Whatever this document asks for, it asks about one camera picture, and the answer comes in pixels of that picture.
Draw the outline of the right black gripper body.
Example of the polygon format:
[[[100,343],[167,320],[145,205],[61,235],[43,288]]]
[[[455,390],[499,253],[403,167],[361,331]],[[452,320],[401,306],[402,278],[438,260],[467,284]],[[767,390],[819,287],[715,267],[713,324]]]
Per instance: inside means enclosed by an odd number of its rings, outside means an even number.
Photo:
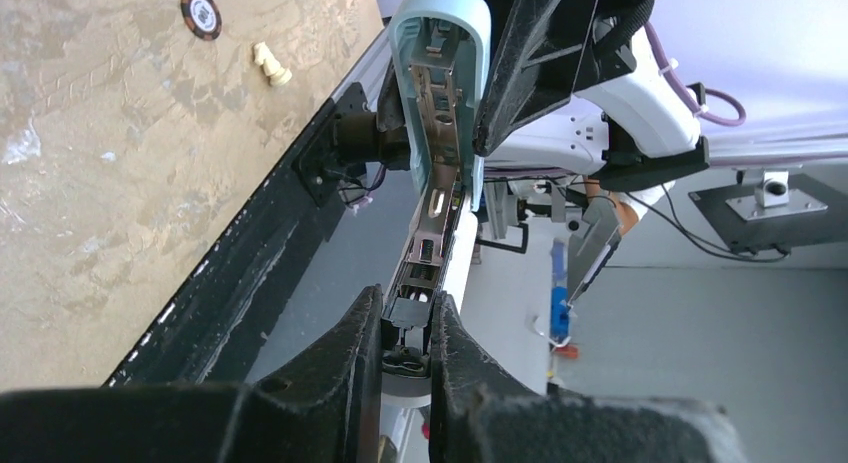
[[[445,31],[448,54],[437,56],[471,93],[485,93],[492,60],[513,0],[404,0],[404,64],[425,54],[433,31]],[[633,72],[633,36],[656,0],[599,0],[575,92]]]

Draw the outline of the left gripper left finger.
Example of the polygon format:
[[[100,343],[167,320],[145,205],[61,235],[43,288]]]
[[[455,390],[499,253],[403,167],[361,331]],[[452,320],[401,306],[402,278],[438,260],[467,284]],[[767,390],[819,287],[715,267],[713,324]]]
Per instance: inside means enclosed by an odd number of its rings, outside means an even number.
[[[373,462],[382,294],[255,383],[27,390],[1,397],[5,462]]]

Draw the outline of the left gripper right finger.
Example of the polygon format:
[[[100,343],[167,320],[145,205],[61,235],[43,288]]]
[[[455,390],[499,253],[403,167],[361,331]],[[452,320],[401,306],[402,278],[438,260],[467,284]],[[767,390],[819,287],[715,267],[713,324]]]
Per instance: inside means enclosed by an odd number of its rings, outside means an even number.
[[[433,299],[433,462],[745,462],[720,406],[692,399],[538,394],[465,330],[453,298]]]

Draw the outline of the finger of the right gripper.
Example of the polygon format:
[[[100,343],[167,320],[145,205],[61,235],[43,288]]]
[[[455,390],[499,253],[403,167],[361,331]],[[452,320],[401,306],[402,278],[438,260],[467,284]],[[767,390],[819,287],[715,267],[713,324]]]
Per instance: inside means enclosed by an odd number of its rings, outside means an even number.
[[[489,156],[514,131],[569,102],[599,0],[513,0],[474,127]]]

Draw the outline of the cream chess piece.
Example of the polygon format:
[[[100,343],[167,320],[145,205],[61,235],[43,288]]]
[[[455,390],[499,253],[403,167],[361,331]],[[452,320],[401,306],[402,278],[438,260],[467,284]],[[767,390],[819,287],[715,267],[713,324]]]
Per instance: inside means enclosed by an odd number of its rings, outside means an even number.
[[[272,87],[283,86],[292,79],[291,70],[280,63],[265,42],[253,45],[253,62],[262,70]]]

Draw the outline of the grey metal floor bracket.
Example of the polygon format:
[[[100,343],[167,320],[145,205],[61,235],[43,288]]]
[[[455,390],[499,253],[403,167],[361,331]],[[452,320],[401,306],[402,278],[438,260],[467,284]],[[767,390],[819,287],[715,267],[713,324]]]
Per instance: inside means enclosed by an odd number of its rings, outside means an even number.
[[[689,198],[734,254],[847,240],[847,195],[806,174],[767,171],[753,184],[695,191]]]

